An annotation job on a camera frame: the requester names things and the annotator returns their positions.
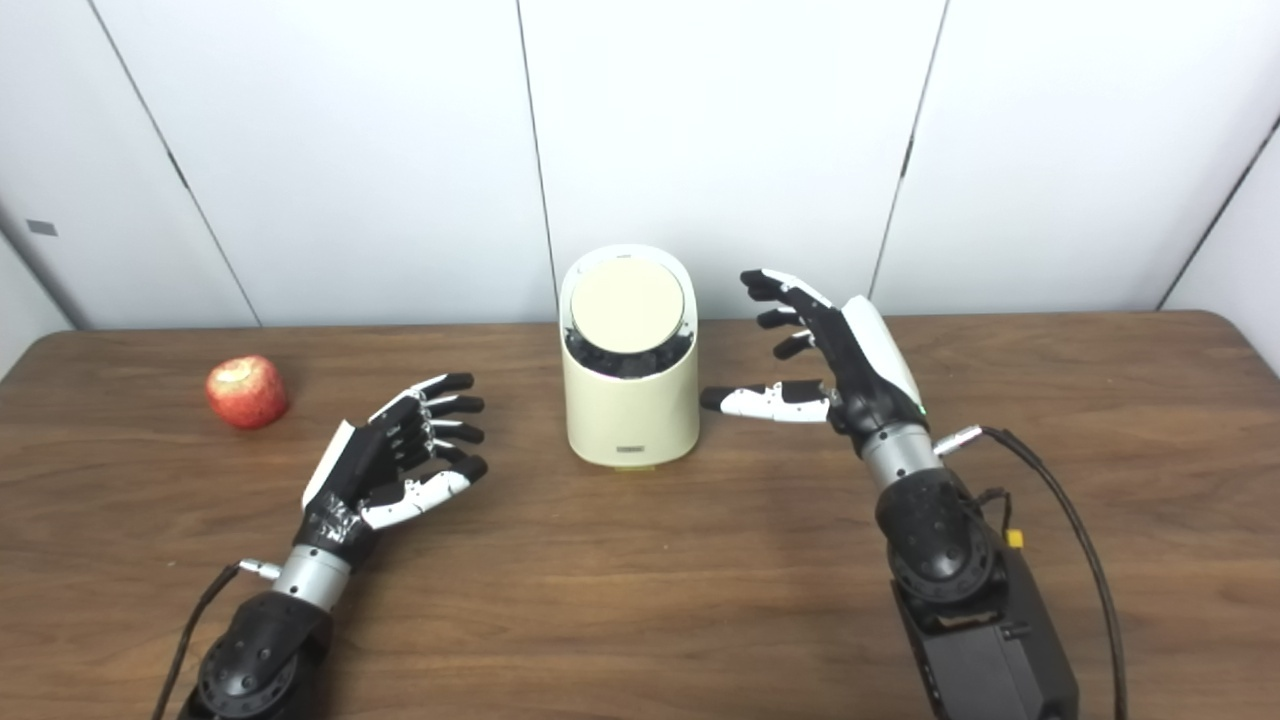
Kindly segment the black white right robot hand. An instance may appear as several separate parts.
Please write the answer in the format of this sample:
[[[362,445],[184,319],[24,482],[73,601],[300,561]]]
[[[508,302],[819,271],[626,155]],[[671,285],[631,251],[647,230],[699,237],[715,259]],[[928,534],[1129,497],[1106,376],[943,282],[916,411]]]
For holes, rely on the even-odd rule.
[[[910,369],[867,297],[855,296],[838,306],[805,281],[769,269],[742,272],[740,281],[751,299],[777,304],[758,316],[759,327],[799,328],[776,345],[773,355],[785,360],[817,348],[832,382],[708,386],[700,392],[701,407],[778,423],[828,423],[856,450],[892,427],[929,427]]]

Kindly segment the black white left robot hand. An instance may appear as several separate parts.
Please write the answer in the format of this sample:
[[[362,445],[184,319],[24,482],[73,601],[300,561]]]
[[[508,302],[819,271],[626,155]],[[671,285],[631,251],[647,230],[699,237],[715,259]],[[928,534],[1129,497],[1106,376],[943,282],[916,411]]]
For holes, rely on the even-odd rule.
[[[303,491],[294,544],[358,571],[384,530],[476,484],[488,465],[461,445],[479,445],[485,434],[453,418],[484,409],[466,393],[474,382],[465,372],[435,375],[402,389],[360,425],[342,421]]]

